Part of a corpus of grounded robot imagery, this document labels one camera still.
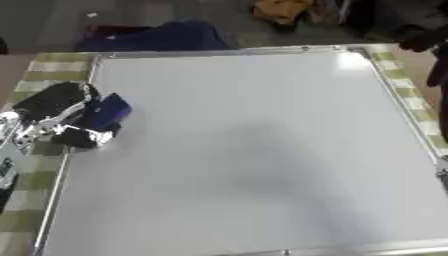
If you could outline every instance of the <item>checkered tablecloth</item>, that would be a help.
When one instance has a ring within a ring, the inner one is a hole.
[[[448,146],[438,129],[437,115],[426,103],[412,81],[407,78],[401,63],[387,46],[367,48],[373,61],[402,97],[407,108],[418,121],[420,129],[438,149],[448,154]],[[61,81],[85,81],[94,54],[45,53],[31,62],[5,108],[47,86]],[[53,179],[62,161],[62,147],[48,142],[38,143],[27,157],[11,199],[0,215],[0,256],[28,256],[36,231],[42,220],[44,207]],[[447,256],[448,253],[425,254]]]
[[[94,55],[39,54],[30,63],[5,106],[62,81],[85,81]],[[0,215],[0,255],[28,256],[44,213],[47,195],[62,161],[62,147],[38,143],[23,163],[15,191]]]

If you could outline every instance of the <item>blue cloth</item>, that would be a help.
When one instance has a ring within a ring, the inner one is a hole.
[[[79,42],[76,51],[198,51],[226,50],[215,28],[207,22],[189,20],[169,22],[141,33],[109,38],[88,38]]]

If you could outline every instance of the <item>whiteboard frame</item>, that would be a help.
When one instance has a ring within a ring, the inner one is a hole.
[[[371,58],[371,55],[366,50],[367,45],[327,45],[327,46],[293,46],[293,47],[266,47],[266,48],[247,48],[241,50],[227,50],[227,51],[198,51],[198,52],[109,52],[99,53],[95,56],[91,64],[91,69],[87,83],[95,81],[97,69],[104,59],[141,59],[141,58],[180,58],[180,57],[208,57],[208,56],[251,56],[251,55],[273,55],[273,54],[302,54],[309,52],[332,52],[332,51],[350,51],[362,54],[370,63],[370,68],[374,71],[380,84],[386,90],[390,99],[397,104],[402,113],[406,123],[412,128],[412,131],[417,136],[420,143],[423,145],[425,151],[431,158],[434,164],[434,173],[437,171],[439,165],[439,155],[435,145],[424,135],[423,131],[418,126],[418,121],[406,107],[403,99],[394,90],[388,79],[385,77],[381,67],[379,67]],[[63,162],[57,172],[55,182],[50,192],[49,200],[45,207],[45,213],[41,226],[38,230],[34,248],[33,256],[40,256],[43,254],[48,234],[51,232],[51,224],[55,212],[57,211],[58,201],[62,189],[64,187],[64,179],[67,173],[67,166],[72,155],[72,150],[66,148],[64,151]],[[364,245],[361,247],[350,248],[351,253],[359,253],[360,255],[419,255],[427,253],[448,252],[448,238],[437,240],[421,240],[421,241],[407,241],[398,243],[385,243]],[[292,255],[344,255],[347,253],[347,248],[320,248],[320,249],[294,249],[285,248],[280,251],[257,252],[237,254],[237,256],[292,256]]]

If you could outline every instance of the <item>white surface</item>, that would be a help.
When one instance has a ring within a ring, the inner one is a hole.
[[[134,107],[77,154],[45,256],[448,238],[430,158],[356,53],[105,60]]]

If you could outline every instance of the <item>yellow object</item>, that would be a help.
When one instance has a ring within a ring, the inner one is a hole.
[[[254,5],[253,15],[280,25],[291,25],[313,2],[314,0],[259,0]]]

